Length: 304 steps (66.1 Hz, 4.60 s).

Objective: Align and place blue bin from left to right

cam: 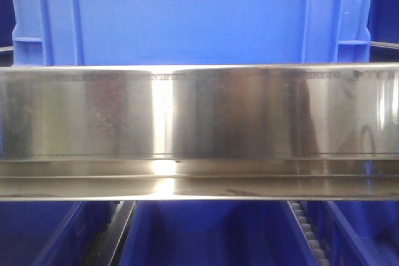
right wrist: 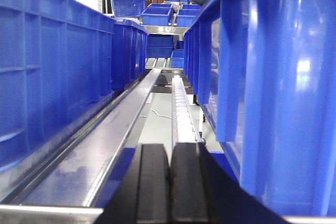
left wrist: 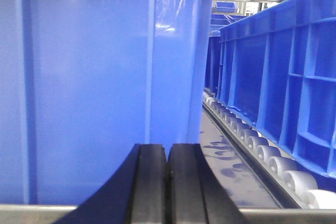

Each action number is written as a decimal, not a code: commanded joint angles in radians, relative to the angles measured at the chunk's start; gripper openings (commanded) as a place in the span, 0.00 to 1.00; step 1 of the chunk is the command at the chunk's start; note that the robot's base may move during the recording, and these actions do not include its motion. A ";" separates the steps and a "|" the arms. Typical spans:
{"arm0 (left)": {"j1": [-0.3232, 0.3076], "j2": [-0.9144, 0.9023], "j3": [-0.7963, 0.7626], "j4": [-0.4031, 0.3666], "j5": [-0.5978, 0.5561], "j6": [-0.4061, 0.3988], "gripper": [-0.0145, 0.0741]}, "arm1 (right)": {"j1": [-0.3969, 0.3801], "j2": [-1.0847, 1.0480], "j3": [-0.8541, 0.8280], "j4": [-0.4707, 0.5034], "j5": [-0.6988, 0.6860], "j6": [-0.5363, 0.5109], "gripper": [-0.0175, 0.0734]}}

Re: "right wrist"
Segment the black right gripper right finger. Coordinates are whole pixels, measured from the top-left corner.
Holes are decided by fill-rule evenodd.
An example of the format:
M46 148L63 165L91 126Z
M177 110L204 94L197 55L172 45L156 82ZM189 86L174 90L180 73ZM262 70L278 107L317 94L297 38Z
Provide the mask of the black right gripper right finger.
M246 193L200 143L177 143L171 161L172 223L286 223Z

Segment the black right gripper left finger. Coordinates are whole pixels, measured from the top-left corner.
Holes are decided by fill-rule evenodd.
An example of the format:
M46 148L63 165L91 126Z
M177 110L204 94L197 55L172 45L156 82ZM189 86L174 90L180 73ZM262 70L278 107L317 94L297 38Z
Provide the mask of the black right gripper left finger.
M169 223L169 163L163 144L140 144L95 223Z

